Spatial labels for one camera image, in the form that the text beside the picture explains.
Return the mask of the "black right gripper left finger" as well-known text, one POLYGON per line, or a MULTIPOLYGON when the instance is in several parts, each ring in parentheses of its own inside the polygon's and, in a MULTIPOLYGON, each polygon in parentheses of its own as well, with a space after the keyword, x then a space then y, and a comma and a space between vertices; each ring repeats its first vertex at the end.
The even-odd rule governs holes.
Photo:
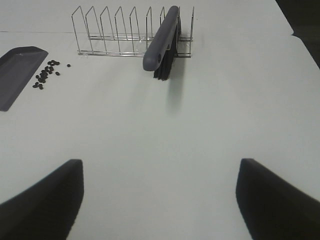
POLYGON ((70 159, 0 205, 2 240, 65 240, 83 201, 83 162, 70 159))

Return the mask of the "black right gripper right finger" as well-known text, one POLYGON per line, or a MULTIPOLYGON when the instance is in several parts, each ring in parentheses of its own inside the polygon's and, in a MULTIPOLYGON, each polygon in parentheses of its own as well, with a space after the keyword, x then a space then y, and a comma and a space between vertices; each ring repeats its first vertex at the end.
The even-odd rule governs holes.
POLYGON ((241 160, 235 196, 254 240, 320 238, 320 202, 254 159, 241 160))

